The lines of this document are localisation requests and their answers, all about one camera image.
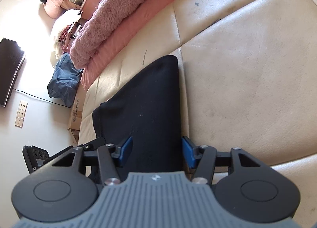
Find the salmon pink bed sheet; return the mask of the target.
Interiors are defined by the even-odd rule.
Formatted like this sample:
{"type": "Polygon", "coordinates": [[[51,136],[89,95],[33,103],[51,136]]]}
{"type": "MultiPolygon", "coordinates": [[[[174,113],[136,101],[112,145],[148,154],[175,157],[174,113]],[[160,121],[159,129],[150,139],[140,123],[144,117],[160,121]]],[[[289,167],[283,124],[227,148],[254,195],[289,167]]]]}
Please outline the salmon pink bed sheet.
{"type": "Polygon", "coordinates": [[[128,17],[99,46],[84,69],[81,83],[85,90],[93,84],[95,79],[113,58],[130,42],[160,10],[174,0],[146,0],[128,17]]]}

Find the blue fabric bag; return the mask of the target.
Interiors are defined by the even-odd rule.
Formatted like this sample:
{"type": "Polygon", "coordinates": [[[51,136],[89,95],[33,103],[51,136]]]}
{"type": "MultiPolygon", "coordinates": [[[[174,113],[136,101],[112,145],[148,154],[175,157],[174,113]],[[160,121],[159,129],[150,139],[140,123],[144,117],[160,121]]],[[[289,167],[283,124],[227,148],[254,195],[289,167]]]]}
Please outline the blue fabric bag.
{"type": "Polygon", "coordinates": [[[66,107],[71,107],[81,81],[83,69],[77,69],[65,53],[57,61],[51,80],[47,85],[48,96],[60,99],[66,107]]]}

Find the brown cardboard box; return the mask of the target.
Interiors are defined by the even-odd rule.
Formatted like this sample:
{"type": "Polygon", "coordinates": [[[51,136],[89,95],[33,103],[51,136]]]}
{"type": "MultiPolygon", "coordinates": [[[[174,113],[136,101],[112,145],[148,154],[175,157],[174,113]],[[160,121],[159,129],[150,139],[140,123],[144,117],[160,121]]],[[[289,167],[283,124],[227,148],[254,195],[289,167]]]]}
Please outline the brown cardboard box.
{"type": "Polygon", "coordinates": [[[68,122],[68,131],[70,136],[73,140],[74,144],[78,144],[79,141],[79,130],[82,121],[82,113],[83,113],[83,106],[84,100],[86,96],[86,91],[83,88],[82,84],[79,83],[74,103],[71,107],[70,118],[68,122]]]}

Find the black flat television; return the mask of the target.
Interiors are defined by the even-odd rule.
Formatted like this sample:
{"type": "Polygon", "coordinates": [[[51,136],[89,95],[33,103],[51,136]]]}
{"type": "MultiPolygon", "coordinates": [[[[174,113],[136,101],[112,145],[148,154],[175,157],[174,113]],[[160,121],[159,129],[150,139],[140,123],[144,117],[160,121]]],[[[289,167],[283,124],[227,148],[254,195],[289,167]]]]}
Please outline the black flat television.
{"type": "Polygon", "coordinates": [[[14,82],[24,62],[24,51],[16,41],[3,38],[1,40],[0,86],[1,107],[7,105],[14,82]]]}

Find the pink fluffy blanket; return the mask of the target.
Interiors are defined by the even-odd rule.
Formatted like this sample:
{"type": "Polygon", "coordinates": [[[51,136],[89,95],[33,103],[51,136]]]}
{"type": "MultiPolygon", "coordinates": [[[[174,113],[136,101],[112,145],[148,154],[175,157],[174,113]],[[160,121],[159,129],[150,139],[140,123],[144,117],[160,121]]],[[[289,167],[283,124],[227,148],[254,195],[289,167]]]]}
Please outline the pink fluffy blanket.
{"type": "Polygon", "coordinates": [[[101,0],[70,49],[70,57],[77,69],[88,65],[99,46],[145,0],[101,0]]]}

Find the white wall sockets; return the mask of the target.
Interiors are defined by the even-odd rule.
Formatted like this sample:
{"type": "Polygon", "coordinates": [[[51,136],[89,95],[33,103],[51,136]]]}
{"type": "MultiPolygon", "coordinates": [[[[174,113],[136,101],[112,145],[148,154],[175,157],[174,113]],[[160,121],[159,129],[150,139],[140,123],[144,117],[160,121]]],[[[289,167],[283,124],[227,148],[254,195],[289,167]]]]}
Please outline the white wall sockets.
{"type": "Polygon", "coordinates": [[[14,124],[18,128],[23,127],[26,109],[27,109],[27,102],[21,101],[18,106],[16,120],[14,124]]]}

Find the cream leather bed frame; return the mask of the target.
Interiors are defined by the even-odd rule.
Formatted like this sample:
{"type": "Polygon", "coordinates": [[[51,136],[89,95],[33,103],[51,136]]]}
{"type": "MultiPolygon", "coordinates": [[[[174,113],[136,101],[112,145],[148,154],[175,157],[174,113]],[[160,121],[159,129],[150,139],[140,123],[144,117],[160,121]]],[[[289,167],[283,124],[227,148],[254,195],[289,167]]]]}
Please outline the cream leather bed frame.
{"type": "Polygon", "coordinates": [[[174,0],[92,82],[81,144],[93,110],[165,55],[180,59],[183,135],[271,165],[300,190],[294,220],[314,225],[316,0],[174,0]]]}

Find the black pants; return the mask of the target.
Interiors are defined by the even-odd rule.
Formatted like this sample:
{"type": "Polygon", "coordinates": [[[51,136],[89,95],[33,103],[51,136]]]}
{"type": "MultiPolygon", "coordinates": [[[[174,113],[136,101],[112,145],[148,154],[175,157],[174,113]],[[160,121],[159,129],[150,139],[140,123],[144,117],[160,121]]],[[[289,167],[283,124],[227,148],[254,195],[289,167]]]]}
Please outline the black pants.
{"type": "Polygon", "coordinates": [[[136,74],[92,113],[97,137],[118,145],[132,138],[132,152],[117,172],[177,172],[184,168],[180,79],[176,56],[163,56],[136,74]]]}

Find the pile of light clothes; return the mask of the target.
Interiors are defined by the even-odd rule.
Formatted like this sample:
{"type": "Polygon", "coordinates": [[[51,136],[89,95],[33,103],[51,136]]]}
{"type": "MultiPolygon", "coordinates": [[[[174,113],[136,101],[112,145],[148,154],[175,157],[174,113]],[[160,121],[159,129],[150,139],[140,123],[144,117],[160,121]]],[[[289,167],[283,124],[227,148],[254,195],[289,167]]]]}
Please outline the pile of light clothes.
{"type": "Polygon", "coordinates": [[[52,51],[56,59],[64,54],[63,39],[73,23],[81,18],[80,10],[67,10],[55,21],[51,31],[52,51]]]}

